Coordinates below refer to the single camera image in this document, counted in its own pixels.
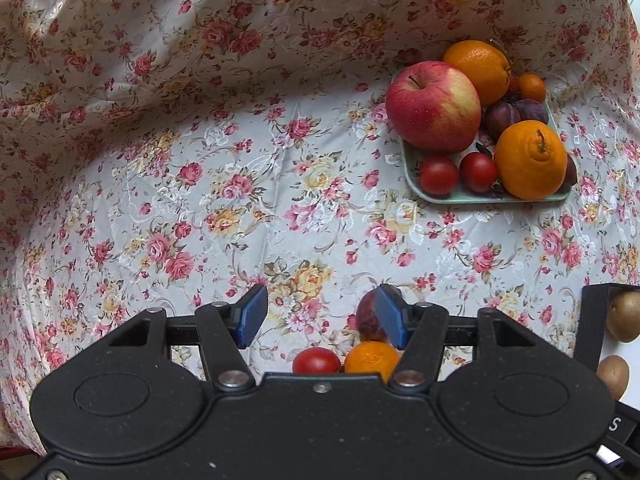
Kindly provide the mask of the red apple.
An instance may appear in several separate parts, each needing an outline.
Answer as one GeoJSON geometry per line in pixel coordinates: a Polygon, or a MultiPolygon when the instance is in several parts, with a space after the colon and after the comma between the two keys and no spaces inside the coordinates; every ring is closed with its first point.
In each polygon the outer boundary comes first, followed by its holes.
{"type": "Polygon", "coordinates": [[[404,68],[386,91],[388,122],[402,140],[427,152],[457,154],[480,128],[480,97],[461,70],[423,61],[404,68]]]}

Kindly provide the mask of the rear orange on tray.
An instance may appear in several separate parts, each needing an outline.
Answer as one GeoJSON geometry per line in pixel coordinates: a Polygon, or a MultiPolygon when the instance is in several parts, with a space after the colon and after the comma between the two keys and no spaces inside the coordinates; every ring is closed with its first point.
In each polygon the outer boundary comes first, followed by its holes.
{"type": "Polygon", "coordinates": [[[510,86],[508,58],[488,42],[463,40],[452,44],[442,60],[464,73],[472,82],[482,107],[501,100],[510,86]]]}

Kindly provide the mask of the dark plum tray middle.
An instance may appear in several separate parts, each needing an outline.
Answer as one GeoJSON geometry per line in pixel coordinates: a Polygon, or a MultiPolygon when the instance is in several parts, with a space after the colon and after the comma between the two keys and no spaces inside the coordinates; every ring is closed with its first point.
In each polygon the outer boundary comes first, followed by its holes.
{"type": "Polygon", "coordinates": [[[536,120],[547,125],[549,114],[547,107],[533,99],[521,99],[513,103],[513,106],[520,114],[521,120],[536,120]]]}

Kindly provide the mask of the small mandarin on tray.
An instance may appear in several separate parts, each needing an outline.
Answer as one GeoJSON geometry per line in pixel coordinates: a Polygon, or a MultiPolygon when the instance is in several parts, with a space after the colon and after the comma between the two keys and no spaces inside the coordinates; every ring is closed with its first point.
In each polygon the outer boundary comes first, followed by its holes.
{"type": "Polygon", "coordinates": [[[518,88],[523,99],[544,102],[547,88],[544,80],[536,74],[525,73],[518,77],[518,88]]]}

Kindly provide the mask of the dark plum tray right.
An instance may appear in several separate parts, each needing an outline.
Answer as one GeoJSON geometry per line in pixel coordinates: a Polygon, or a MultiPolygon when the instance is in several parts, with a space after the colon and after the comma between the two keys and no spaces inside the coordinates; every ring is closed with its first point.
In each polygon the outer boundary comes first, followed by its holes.
{"type": "Polygon", "coordinates": [[[567,155],[567,164],[565,177],[562,184],[563,190],[570,190],[577,183],[577,168],[574,162],[574,158],[567,155]]]}

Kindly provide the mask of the brown kiwi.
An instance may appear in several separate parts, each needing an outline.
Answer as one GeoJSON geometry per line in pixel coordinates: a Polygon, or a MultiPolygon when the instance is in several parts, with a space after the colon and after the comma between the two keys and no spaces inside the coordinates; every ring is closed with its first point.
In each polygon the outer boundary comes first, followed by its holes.
{"type": "Polygon", "coordinates": [[[607,356],[599,363],[597,375],[605,383],[612,398],[620,400],[629,384],[628,363],[621,356],[607,356]]]}
{"type": "Polygon", "coordinates": [[[640,333],[640,292],[620,292],[608,305],[606,329],[620,342],[631,342],[640,333]]]}

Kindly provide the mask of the small cherry tomato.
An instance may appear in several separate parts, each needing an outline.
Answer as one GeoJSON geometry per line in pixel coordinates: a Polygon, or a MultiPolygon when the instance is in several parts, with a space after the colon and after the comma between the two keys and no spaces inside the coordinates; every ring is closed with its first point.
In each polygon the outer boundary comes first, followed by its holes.
{"type": "Polygon", "coordinates": [[[334,374],[340,369],[340,358],[331,350],[321,347],[299,352],[292,364],[294,374],[334,374]]]}

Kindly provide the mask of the small mandarin orange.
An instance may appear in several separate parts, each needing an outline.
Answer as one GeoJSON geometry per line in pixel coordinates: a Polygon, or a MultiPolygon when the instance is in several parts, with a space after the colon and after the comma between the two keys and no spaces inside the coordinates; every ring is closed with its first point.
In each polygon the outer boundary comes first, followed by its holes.
{"type": "Polygon", "coordinates": [[[382,341],[363,341],[346,356],[344,372],[349,374],[379,374],[388,382],[400,360],[399,352],[382,341]]]}

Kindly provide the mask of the white box with dark rim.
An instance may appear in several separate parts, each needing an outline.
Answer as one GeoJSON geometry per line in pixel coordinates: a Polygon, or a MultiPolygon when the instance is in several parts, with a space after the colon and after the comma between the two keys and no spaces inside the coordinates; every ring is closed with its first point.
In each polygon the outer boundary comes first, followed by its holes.
{"type": "Polygon", "coordinates": [[[599,363],[607,356],[621,356],[629,365],[626,392],[619,401],[639,407],[639,337],[631,342],[614,339],[606,329],[605,319],[610,301],[620,292],[639,291],[638,286],[605,283],[582,289],[582,305],[574,350],[574,358],[597,373],[599,363]]]}

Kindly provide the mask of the cherry tomato tray front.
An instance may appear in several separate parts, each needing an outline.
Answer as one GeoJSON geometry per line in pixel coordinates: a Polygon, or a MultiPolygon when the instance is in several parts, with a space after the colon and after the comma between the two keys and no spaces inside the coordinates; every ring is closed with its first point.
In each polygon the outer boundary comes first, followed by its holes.
{"type": "Polygon", "coordinates": [[[421,190],[431,196],[449,195],[458,185],[459,171],[454,162],[444,155],[427,155],[420,166],[421,190]]]}

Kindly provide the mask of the large orange with stem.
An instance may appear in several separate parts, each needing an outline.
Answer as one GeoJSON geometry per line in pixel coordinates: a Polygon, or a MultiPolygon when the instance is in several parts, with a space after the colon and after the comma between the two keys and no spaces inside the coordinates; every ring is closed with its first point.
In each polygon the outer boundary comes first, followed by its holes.
{"type": "Polygon", "coordinates": [[[558,134],[538,120],[523,120],[499,136],[494,162],[506,192],[520,200],[542,200],[558,192],[567,152],[558,134]]]}

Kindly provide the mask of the dark plum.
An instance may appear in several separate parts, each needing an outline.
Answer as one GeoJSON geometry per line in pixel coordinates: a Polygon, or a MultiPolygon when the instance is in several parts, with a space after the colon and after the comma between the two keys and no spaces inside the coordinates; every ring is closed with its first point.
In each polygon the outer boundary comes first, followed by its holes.
{"type": "Polygon", "coordinates": [[[381,323],[378,318],[378,310],[376,310],[378,290],[376,288],[371,289],[360,299],[356,310],[356,330],[358,330],[361,341],[374,340],[389,342],[390,338],[388,338],[385,327],[390,328],[393,333],[398,329],[400,310],[396,304],[394,304],[394,301],[402,298],[402,292],[394,285],[388,285],[388,288],[393,289],[394,292],[381,296],[383,323],[381,323]]]}
{"type": "Polygon", "coordinates": [[[486,108],[484,128],[491,140],[497,142],[504,130],[520,120],[521,115],[514,105],[506,101],[498,101],[486,108]]]}

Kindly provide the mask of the light green tray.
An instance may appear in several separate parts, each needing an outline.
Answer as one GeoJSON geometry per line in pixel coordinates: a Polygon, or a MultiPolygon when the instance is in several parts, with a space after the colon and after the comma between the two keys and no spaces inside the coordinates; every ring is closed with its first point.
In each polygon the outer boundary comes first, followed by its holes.
{"type": "Polygon", "coordinates": [[[431,204],[559,202],[573,162],[536,104],[528,116],[506,102],[483,110],[464,73],[414,64],[394,77],[385,107],[400,139],[408,185],[431,204]]]}

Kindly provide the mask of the floral tablecloth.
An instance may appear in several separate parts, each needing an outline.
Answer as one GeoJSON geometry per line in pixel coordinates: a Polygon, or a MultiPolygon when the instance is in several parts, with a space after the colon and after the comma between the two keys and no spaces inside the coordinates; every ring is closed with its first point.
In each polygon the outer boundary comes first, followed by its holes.
{"type": "Polygon", "coordinates": [[[580,290],[639,279],[639,21],[627,0],[1,0],[1,442],[40,380],[139,311],[269,290],[247,359],[345,353],[387,282],[565,352],[580,290]],[[578,182],[430,206],[390,78],[464,38],[544,77],[578,182]]]}

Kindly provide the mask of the dark plum tray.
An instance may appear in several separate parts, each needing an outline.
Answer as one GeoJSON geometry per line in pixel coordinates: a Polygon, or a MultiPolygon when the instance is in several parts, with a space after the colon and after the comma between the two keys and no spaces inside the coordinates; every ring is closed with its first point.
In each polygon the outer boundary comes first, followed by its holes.
{"type": "Polygon", "coordinates": [[[536,120],[547,125],[549,114],[547,107],[533,99],[521,99],[513,103],[513,106],[520,114],[521,120],[536,120]]]}
{"type": "Polygon", "coordinates": [[[562,184],[563,190],[570,190],[577,183],[577,168],[574,162],[574,158],[567,155],[567,164],[565,177],[562,184]]]}

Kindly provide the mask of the cherry tomato tray middle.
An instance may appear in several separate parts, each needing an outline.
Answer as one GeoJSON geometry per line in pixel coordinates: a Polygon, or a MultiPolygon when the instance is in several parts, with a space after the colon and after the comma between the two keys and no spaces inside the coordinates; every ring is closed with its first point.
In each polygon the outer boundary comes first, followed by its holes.
{"type": "Polygon", "coordinates": [[[479,152],[469,153],[459,165],[462,184],[476,194],[487,193],[498,180],[498,169],[494,161],[479,152]]]}

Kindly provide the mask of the cherry tomato tray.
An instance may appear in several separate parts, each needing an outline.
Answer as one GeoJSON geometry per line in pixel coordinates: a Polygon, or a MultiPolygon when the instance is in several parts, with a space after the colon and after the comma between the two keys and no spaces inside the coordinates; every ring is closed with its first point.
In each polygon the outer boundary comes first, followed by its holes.
{"type": "Polygon", "coordinates": [[[469,153],[459,165],[462,184],[476,194],[487,193],[498,180],[498,169],[494,161],[479,152],[469,153]]]}
{"type": "Polygon", "coordinates": [[[444,155],[427,155],[420,166],[421,190],[431,196],[449,195],[458,185],[459,171],[454,162],[444,155]]]}

